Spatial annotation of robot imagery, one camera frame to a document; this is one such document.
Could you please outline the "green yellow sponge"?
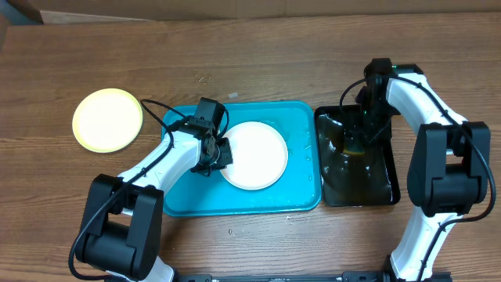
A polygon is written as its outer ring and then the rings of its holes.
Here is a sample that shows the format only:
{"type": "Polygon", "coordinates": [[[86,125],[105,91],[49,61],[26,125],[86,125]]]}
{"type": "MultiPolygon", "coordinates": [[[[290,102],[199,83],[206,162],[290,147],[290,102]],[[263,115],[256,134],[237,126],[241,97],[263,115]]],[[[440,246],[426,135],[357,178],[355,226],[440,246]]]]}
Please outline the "green yellow sponge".
{"type": "Polygon", "coordinates": [[[365,153],[364,150],[355,150],[355,149],[344,149],[343,154],[348,154],[348,155],[363,155],[365,153]]]}

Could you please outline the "white plate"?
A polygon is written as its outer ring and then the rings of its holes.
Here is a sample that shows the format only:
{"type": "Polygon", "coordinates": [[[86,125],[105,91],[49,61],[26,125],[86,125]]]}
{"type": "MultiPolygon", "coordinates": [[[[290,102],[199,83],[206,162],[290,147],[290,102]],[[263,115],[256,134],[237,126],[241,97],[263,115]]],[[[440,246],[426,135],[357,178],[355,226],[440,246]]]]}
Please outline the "white plate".
{"type": "Polygon", "coordinates": [[[224,134],[232,164],[222,170],[225,180],[241,190],[262,190],[277,182],[286,170],[288,149],[284,138],[272,126],[247,121],[224,134]]]}

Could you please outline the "yellow plate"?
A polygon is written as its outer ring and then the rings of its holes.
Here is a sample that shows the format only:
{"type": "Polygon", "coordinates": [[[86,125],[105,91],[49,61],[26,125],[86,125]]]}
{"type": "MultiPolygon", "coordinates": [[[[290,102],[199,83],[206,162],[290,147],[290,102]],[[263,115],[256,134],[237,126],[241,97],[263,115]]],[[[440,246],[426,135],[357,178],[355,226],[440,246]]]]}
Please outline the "yellow plate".
{"type": "Polygon", "coordinates": [[[113,153],[135,140],[142,122],[142,108],[132,94],[122,89],[100,89],[79,103],[72,130],[85,149],[113,153]]]}

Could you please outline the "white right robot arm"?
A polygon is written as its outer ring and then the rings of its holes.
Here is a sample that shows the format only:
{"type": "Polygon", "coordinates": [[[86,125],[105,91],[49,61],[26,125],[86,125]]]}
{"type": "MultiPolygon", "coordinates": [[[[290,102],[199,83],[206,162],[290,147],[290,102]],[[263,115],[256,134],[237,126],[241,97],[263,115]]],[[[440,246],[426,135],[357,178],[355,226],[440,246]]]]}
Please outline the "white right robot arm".
{"type": "Polygon", "coordinates": [[[344,113],[344,152],[362,154],[387,140],[395,114],[416,134],[407,174],[413,212],[398,247],[388,256],[387,281],[450,281],[433,264],[446,237],[459,223],[485,218],[496,202],[488,159],[491,132],[468,121],[429,86],[416,64],[372,60],[357,83],[359,110],[344,113]]]}

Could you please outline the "blue plastic tray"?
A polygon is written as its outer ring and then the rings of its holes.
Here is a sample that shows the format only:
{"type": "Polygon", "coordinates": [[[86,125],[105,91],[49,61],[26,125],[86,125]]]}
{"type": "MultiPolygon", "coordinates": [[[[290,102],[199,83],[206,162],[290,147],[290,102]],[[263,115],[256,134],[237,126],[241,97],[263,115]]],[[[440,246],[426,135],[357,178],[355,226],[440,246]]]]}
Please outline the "blue plastic tray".
{"type": "Polygon", "coordinates": [[[164,197],[164,213],[172,217],[249,215],[312,210],[321,200],[319,155],[314,112],[298,100],[227,103],[221,126],[246,121],[272,126],[284,138],[288,162],[277,182],[262,190],[242,190],[220,171],[210,176],[186,172],[164,197]]]}

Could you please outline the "black water tray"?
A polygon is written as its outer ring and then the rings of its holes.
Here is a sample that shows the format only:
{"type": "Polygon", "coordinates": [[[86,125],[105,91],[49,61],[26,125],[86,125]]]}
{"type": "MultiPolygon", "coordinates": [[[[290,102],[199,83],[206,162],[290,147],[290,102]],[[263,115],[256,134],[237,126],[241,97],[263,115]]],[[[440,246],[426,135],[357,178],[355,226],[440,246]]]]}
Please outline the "black water tray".
{"type": "Polygon", "coordinates": [[[391,123],[363,154],[344,152],[342,114],[356,105],[319,107],[314,113],[323,200],[330,207],[397,204],[401,199],[391,147],[391,123]]]}

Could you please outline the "cardboard backdrop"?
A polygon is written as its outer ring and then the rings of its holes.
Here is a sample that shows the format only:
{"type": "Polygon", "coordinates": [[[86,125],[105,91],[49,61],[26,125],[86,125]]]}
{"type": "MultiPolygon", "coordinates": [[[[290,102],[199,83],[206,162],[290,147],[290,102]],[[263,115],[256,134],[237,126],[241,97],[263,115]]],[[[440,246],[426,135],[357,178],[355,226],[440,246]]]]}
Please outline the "cardboard backdrop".
{"type": "Polygon", "coordinates": [[[43,12],[141,20],[250,19],[500,11],[500,0],[12,0],[41,21],[43,12]]]}

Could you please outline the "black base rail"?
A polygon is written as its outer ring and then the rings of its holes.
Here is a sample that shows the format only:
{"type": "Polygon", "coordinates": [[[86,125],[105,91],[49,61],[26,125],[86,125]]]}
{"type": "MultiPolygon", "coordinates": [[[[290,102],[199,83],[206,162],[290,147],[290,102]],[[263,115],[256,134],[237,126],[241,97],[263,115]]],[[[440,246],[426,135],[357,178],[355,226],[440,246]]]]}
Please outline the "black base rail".
{"type": "Polygon", "coordinates": [[[390,282],[383,271],[347,271],[327,275],[263,275],[213,277],[209,274],[174,275],[174,282],[390,282]]]}

